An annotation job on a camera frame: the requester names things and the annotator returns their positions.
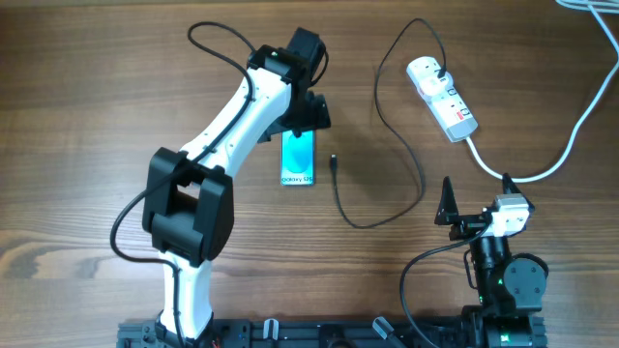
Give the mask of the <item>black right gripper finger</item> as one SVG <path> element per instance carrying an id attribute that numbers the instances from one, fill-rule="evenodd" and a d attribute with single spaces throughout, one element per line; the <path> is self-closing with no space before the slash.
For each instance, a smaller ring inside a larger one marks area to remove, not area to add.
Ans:
<path id="1" fill-rule="evenodd" d="M 451 225 L 458 221 L 458 208 L 449 176 L 443 179 L 440 202 L 434 219 L 436 225 Z"/>
<path id="2" fill-rule="evenodd" d="M 521 190 L 516 186 L 516 183 L 512 179 L 512 177 L 508 173 L 504 173 L 502 175 L 502 190 L 504 194 L 519 194 L 521 195 L 526 203 L 528 204 L 528 210 L 534 211 L 534 204 L 521 192 Z"/>

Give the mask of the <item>blue screen Galaxy smartphone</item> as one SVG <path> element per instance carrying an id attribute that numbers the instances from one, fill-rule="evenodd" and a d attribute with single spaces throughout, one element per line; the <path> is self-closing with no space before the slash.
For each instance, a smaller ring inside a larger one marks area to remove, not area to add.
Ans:
<path id="1" fill-rule="evenodd" d="M 314 184 L 314 131 L 296 137 L 292 130 L 281 135 L 280 183 L 283 186 Z"/>

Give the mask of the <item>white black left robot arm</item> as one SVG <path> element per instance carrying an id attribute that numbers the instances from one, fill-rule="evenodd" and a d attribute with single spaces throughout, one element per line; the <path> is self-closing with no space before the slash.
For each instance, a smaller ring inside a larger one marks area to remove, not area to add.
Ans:
<path id="1" fill-rule="evenodd" d="M 212 123 L 181 150 L 160 148 L 152 156 L 142 227 L 165 266 L 158 340 L 172 347 L 212 341 L 211 269 L 233 228 L 234 178 L 273 135 L 331 126 L 324 97 L 311 90 L 327 62 L 326 45 L 303 28 L 286 47 L 254 48 L 238 90 Z"/>

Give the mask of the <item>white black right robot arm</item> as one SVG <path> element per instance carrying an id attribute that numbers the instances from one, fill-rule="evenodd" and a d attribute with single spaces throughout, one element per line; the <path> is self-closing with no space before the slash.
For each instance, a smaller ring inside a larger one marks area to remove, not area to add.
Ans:
<path id="1" fill-rule="evenodd" d="M 548 345 L 543 308 L 549 268 L 530 253 L 513 254 L 509 239 L 526 229 L 535 206 L 508 174 L 503 192 L 476 215 L 458 211 L 451 180 L 443 180 L 434 223 L 451 227 L 451 241 L 469 246 L 464 264 L 480 303 L 461 313 L 466 347 L 541 348 Z"/>

